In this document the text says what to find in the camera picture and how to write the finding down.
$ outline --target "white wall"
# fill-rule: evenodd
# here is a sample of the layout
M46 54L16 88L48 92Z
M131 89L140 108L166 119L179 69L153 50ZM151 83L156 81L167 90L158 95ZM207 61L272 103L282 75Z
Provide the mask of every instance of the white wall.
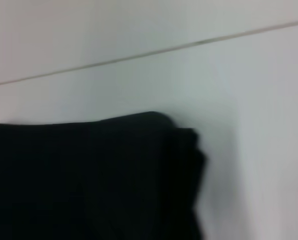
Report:
M298 20L298 0L126 2L0 0L0 82ZM85 11L109 20L89 28ZM178 27L183 15L194 20ZM3 123L151 110L202 136L210 165L196 209L208 239L298 240L298 26L0 85Z

